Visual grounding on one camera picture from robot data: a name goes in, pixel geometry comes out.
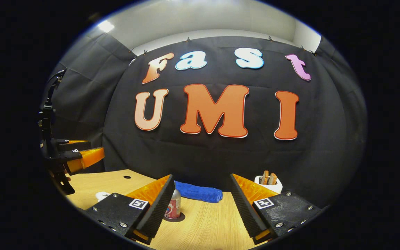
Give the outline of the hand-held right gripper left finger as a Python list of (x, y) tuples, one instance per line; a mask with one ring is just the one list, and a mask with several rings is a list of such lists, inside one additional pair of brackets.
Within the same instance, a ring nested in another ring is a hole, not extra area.
[(149, 245), (160, 228), (175, 188), (170, 174), (127, 195), (112, 193), (84, 212), (110, 231)]

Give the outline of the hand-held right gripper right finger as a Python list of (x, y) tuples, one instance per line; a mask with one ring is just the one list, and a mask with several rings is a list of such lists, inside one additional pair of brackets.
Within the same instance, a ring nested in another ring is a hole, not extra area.
[(289, 190), (277, 193), (237, 174), (230, 179), (235, 205), (256, 245), (289, 236), (324, 212)]

